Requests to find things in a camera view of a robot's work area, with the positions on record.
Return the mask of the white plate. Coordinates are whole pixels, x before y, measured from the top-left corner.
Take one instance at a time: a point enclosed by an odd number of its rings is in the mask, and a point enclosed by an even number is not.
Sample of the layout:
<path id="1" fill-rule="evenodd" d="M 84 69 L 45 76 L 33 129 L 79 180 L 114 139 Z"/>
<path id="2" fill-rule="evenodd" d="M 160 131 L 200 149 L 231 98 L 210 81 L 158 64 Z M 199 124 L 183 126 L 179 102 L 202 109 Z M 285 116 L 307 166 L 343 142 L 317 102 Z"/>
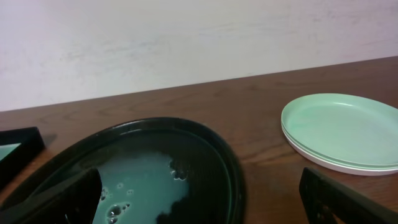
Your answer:
<path id="1" fill-rule="evenodd" d="M 328 162 L 324 159 L 319 159 L 315 156 L 310 155 L 308 152 L 305 152 L 302 148 L 300 148 L 296 143 L 293 142 L 293 139 L 285 132 L 282 131 L 284 136 L 286 137 L 288 143 L 304 158 L 331 170 L 335 170 L 338 172 L 353 174 L 353 175 L 362 175 L 362 176 L 382 176 L 382 175 L 390 175 L 396 174 L 397 169 L 387 169 L 387 170 L 374 170 L 374 169 L 359 169 L 354 167 L 347 167 L 343 165 L 338 165 L 332 162 Z"/>

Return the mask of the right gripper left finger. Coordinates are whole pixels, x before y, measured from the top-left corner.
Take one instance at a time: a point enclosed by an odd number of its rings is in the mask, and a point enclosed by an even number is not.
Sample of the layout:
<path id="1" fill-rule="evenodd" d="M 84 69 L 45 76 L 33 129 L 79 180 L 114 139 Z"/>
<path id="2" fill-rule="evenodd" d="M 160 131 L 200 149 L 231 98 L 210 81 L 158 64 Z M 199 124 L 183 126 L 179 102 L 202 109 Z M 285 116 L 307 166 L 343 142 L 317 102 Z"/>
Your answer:
<path id="1" fill-rule="evenodd" d="M 92 223 L 102 192 L 97 169 L 87 169 L 1 212 L 1 223 Z"/>

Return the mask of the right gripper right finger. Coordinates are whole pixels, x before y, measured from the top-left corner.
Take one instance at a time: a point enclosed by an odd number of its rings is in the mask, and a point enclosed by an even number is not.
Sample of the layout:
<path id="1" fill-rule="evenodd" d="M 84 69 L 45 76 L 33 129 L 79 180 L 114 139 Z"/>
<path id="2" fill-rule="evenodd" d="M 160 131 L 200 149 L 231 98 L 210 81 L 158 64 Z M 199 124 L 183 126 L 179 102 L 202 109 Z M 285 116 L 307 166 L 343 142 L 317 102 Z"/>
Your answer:
<path id="1" fill-rule="evenodd" d="M 304 168 L 299 192 L 309 223 L 397 223 L 397 213 L 351 188 Z"/>

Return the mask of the mint green plate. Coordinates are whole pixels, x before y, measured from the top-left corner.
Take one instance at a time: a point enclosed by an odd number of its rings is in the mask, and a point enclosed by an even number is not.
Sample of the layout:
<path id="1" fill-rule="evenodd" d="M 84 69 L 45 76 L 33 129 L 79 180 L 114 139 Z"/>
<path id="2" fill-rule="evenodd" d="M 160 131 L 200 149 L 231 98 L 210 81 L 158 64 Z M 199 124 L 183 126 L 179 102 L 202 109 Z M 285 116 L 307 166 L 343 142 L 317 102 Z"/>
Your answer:
<path id="1" fill-rule="evenodd" d="M 395 107 L 360 96 L 320 93 L 288 103 L 281 123 L 294 143 L 319 158 L 355 167 L 397 167 Z"/>
<path id="2" fill-rule="evenodd" d="M 397 129 L 376 124 L 282 127 L 310 155 L 359 169 L 397 169 Z"/>

